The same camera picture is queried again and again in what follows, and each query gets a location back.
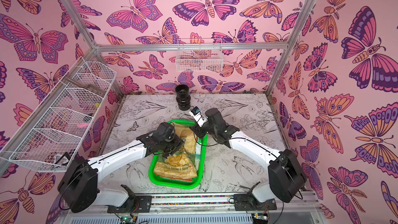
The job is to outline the yellow sour cream chips bag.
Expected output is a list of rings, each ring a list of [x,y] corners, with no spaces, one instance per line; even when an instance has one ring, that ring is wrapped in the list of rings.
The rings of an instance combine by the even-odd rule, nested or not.
[[[158,158],[153,173],[162,178],[192,181],[197,177],[199,160],[196,158],[196,138],[188,126],[174,123],[176,135],[181,139],[181,147],[171,156]]]

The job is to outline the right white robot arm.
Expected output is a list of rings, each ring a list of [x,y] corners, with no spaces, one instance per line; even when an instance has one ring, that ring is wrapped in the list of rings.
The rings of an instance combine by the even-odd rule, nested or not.
[[[198,138],[209,134],[217,144],[244,153],[267,171],[268,181],[257,183],[247,193],[253,203],[272,199],[289,203],[305,185],[307,176],[290,149],[273,149],[250,138],[238,127],[226,123],[216,108],[202,114],[194,107],[189,114],[195,120],[190,129]]]

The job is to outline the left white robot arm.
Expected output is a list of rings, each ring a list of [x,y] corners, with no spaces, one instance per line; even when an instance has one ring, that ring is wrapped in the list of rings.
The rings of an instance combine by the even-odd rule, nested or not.
[[[67,209],[79,213],[92,206],[121,208],[130,212],[137,207],[135,193],[126,185],[107,189],[100,182],[116,170],[150,155],[168,157],[183,145],[173,124],[163,122],[158,128],[138,136],[129,144],[104,155],[71,162],[58,185]]]

